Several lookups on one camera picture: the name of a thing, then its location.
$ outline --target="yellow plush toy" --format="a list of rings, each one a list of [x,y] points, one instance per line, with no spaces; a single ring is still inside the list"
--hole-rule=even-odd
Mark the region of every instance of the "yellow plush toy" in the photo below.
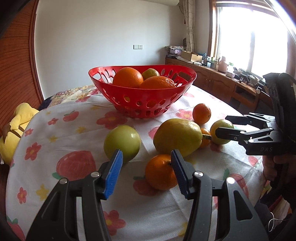
[[[23,131],[29,121],[39,111],[32,108],[28,103],[21,103],[14,112],[14,118],[3,128],[3,136],[0,138],[0,155],[4,163],[10,165],[15,149],[20,141]]]

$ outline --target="small orange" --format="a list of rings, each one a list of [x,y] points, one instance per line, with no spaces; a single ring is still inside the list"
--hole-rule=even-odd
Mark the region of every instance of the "small orange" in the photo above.
[[[141,73],[131,67],[118,70],[113,78],[114,85],[129,88],[139,88],[143,81]]]
[[[173,167],[170,164],[170,155],[162,154],[153,157],[146,165],[145,178],[155,189],[169,190],[178,184]]]
[[[175,88],[175,83],[164,76],[152,76],[146,79],[140,86],[140,89],[168,89]]]
[[[205,124],[211,118],[211,110],[206,104],[198,104],[193,109],[192,117],[197,124]]]
[[[200,130],[202,131],[202,134],[211,135],[210,131],[207,130],[206,128],[201,128]],[[210,144],[210,142],[211,142],[211,140],[203,138],[199,149],[208,146]]]

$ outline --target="yellow-green fruit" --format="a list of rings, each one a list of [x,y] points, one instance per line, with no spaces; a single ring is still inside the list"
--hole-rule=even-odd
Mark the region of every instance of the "yellow-green fruit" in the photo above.
[[[139,152],[141,138],[138,132],[127,125],[122,125],[111,130],[104,141],[104,152],[111,159],[114,151],[119,149],[123,153],[123,163],[133,159]]]
[[[202,143],[202,132],[198,124],[186,119],[169,119],[156,131],[153,144],[161,154],[178,149],[183,157],[190,155]]]
[[[160,76],[159,72],[155,69],[147,69],[142,73],[143,79],[146,80],[152,76]]]
[[[216,136],[216,129],[218,127],[228,127],[228,128],[234,128],[233,124],[228,121],[228,120],[217,120],[210,129],[210,133],[212,136],[212,142],[214,142],[217,145],[224,145],[228,142],[230,142],[230,140],[225,140],[225,139],[220,139]]]

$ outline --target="fruit stem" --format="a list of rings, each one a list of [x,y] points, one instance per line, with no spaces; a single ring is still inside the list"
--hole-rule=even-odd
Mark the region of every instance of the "fruit stem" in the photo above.
[[[207,134],[203,134],[202,135],[202,138],[203,139],[206,139],[206,140],[211,140],[212,139],[212,136],[211,135],[207,135]]]

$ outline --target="red basket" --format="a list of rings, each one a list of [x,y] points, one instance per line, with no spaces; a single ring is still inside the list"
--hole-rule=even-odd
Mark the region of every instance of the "red basket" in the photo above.
[[[112,85],[115,73],[124,67],[134,68],[140,73],[149,68],[156,69],[162,76],[172,79],[177,87],[150,90]],[[192,85],[196,72],[178,65],[103,66],[91,69],[89,76],[119,112],[132,118],[150,118],[166,112]]]

